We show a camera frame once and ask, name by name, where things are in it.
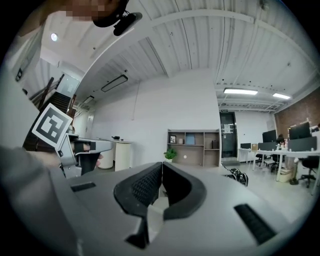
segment floor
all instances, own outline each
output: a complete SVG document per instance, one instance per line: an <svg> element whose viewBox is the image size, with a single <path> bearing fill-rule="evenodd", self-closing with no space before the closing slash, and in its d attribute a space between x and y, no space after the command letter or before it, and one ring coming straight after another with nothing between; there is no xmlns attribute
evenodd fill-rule
<svg viewBox="0 0 320 256"><path fill-rule="evenodd" d="M239 166L228 166L228 169L238 168L240 171L247 174L249 178L248 189L266 200L271 207L279 211L290 222L294 222L299 217L310 212L317 195L311 195L314 181L310 183L310 188L307 188L306 181L301 180L298 185L290 185L276 181L276 173L271 173L270 169L255 168L252 171L253 164L250 168L248 164ZM297 178L302 174L308 174L307 169L298 167Z"/></svg>

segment fluorescent light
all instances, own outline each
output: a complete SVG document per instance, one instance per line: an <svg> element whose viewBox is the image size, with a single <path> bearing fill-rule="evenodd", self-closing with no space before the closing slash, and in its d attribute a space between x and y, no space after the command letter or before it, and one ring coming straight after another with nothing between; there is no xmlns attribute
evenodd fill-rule
<svg viewBox="0 0 320 256"><path fill-rule="evenodd" d="M239 89L239 88L225 88L223 92L225 94L249 94L249 95L256 95L258 93L257 90L247 90L247 89Z"/></svg>
<svg viewBox="0 0 320 256"><path fill-rule="evenodd" d="M51 34L51 40L56 42L58 40L58 35L56 33Z"/></svg>
<svg viewBox="0 0 320 256"><path fill-rule="evenodd" d="M128 81L128 77L126 77L124 74L120 75L116 79L112 80L111 82L107 83L104 87L101 88L101 91L107 92L111 90L112 88L123 84L124 82Z"/></svg>
<svg viewBox="0 0 320 256"><path fill-rule="evenodd" d="M86 98L86 100L83 102L84 104L88 104L90 101L92 101L95 97L93 96L89 96L88 98Z"/></svg>
<svg viewBox="0 0 320 256"><path fill-rule="evenodd" d="M279 94L279 93L275 93L275 94L272 95L272 96L273 96L273 97L277 97L277 98L281 98L281 99L285 99L285 100L288 100L288 99L291 98L290 96L283 95L283 94Z"/></svg>

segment brick wall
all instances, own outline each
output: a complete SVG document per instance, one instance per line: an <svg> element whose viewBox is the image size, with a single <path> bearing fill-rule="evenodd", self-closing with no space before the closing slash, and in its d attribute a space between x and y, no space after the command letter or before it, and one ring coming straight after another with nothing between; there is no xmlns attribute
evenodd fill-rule
<svg viewBox="0 0 320 256"><path fill-rule="evenodd" d="M274 114L277 134L288 137L288 128L309 119L310 126L320 123L320 87L295 104Z"/></svg>

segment potted plant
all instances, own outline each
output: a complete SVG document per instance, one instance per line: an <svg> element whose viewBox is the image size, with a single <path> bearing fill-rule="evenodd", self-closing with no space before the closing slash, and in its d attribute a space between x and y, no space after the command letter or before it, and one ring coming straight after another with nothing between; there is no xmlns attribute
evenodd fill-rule
<svg viewBox="0 0 320 256"><path fill-rule="evenodd" d="M168 148L168 150L163 154L166 159L166 162L172 163L172 159L175 158L178 153L173 148Z"/></svg>

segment reception desk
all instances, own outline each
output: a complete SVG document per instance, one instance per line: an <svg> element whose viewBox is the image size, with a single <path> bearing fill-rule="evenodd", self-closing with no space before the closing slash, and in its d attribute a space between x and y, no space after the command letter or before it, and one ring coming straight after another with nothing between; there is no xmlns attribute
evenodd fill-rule
<svg viewBox="0 0 320 256"><path fill-rule="evenodd" d="M98 140L113 142L113 149L103 152L103 159L101 159L101 169L110 169L113 167L113 160L115 161L114 170L121 171L130 168L131 162L131 141L108 139L97 137Z"/></svg>

